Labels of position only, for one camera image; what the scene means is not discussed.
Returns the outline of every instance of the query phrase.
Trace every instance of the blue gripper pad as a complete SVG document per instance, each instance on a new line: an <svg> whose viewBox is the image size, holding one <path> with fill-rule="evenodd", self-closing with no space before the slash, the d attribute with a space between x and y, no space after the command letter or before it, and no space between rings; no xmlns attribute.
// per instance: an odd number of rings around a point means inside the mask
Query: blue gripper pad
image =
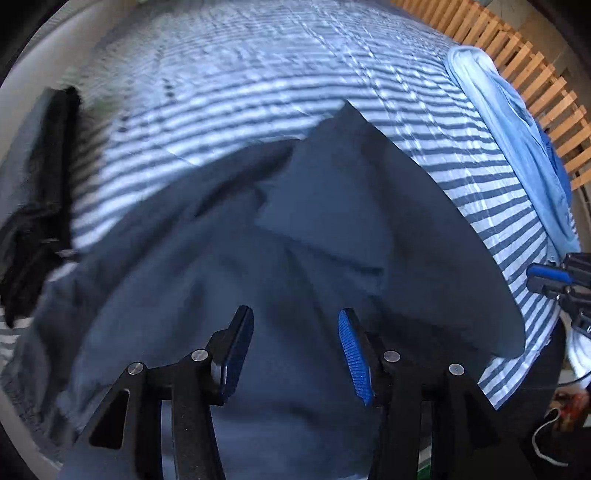
<svg viewBox="0 0 591 480"><path fill-rule="evenodd" d="M574 284L573 279L567 271L556 267L548 267L546 265L532 263L529 267L527 267L526 275L528 277L536 276L547 278L549 280L561 281L566 285Z"/></svg>
<svg viewBox="0 0 591 480"><path fill-rule="evenodd" d="M368 406L374 398L374 392L371 388L371 377L369 374L369 367L359 347L359 340L353 331L351 322L347 313L341 310L339 313L339 337L340 343L343 346L343 352L349 365L349 372L351 379L355 386L355 393L363 400L363 403Z"/></svg>

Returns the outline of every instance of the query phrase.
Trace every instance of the silver bolt head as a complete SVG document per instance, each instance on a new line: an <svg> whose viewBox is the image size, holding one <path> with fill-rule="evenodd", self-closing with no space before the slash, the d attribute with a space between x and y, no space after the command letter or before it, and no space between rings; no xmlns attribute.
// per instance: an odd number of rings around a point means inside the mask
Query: silver bolt head
<svg viewBox="0 0 591 480"><path fill-rule="evenodd" d="M127 367L127 373L129 375L137 375L144 369L144 366L139 362L134 362L129 367Z"/></svg>
<svg viewBox="0 0 591 480"><path fill-rule="evenodd" d="M396 350L388 350L387 352L384 352L384 360L387 362L398 362L398 360L400 360L400 353Z"/></svg>
<svg viewBox="0 0 591 480"><path fill-rule="evenodd" d="M466 370L464 370L464 367L462 367L460 364L451 364L449 366L449 372L452 375L457 375L457 376L463 375L465 371Z"/></svg>
<svg viewBox="0 0 591 480"><path fill-rule="evenodd" d="M209 356L209 353L207 353L207 350L195 350L193 353L191 353L191 358L193 359L194 362L203 362L204 360L207 360L207 357Z"/></svg>

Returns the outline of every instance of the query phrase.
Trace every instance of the wrinkled fabric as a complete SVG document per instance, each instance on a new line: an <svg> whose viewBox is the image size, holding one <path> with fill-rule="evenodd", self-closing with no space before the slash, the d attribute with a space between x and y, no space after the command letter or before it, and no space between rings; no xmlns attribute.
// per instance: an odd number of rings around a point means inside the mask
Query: wrinkled fabric
<svg viewBox="0 0 591 480"><path fill-rule="evenodd" d="M540 133L540 138L546 148L546 154L548 155L548 159L550 160L552 168L554 169L554 173L556 173L556 176L558 177L558 181L560 182L560 186L564 190L564 196L566 197L566 202L569 204L569 207L570 207L573 203L573 191L570 188L569 174L566 172L566 168L564 168L564 164L562 163L562 160L560 159L560 157L556 153L556 149L554 148L552 140L550 139L548 134L546 132L544 132L544 129L541 127L541 125L538 122L536 122L535 125L538 127L538 132Z"/></svg>
<svg viewBox="0 0 591 480"><path fill-rule="evenodd" d="M0 165L0 304L7 325L28 317L70 248L68 175L80 99L45 90Z"/></svg>
<svg viewBox="0 0 591 480"><path fill-rule="evenodd" d="M478 379L523 352L523 319L477 233L347 104L303 140L253 145L132 210L47 289L2 385L35 432L80 430L134 361L177 362L240 304L243 373L212 411L228 478L366 472L379 412L355 395L339 311L388 348Z"/></svg>
<svg viewBox="0 0 591 480"><path fill-rule="evenodd" d="M83 98L72 166L73 244L87 251L179 175L247 145L305 138L347 99L420 165L470 222L524 317L519 359L479 385L519 387L559 307L528 292L548 236L482 122L449 78L451 38L391 5L350 0L150 0L69 72ZM574 230L574 219L570 216ZM0 327L0 369L24 329Z"/></svg>
<svg viewBox="0 0 591 480"><path fill-rule="evenodd" d="M491 58L475 47L454 46L446 57L450 77L476 106L523 185L560 261L580 245L569 221L569 204L548 160L535 120Z"/></svg>

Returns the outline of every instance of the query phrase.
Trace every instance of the light blue cloth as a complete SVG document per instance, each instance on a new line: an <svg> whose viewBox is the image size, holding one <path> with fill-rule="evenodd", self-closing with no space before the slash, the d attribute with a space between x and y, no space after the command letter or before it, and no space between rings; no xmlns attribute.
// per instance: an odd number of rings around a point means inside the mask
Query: light blue cloth
<svg viewBox="0 0 591 480"><path fill-rule="evenodd" d="M569 224L569 205L548 159L540 132L519 93L479 48L454 46L445 59L452 80L474 104L491 131L549 237L548 259L579 252ZM553 252L558 254L553 259Z"/></svg>

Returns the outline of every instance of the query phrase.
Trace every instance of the blue and white striped bedsheet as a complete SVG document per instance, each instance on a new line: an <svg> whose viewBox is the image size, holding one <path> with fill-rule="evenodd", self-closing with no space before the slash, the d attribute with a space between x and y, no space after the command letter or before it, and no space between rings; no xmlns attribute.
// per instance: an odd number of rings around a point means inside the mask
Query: blue and white striped bedsheet
<svg viewBox="0 0 591 480"><path fill-rule="evenodd" d="M65 80L84 102L75 247L90 248L187 169L253 142L304 138L346 99L435 179L503 271L527 344L518 359L492 360L480 379L499 407L547 343L558 307L525 288L547 235L449 79L442 60L451 45L418 21L354 1L152 0Z"/></svg>

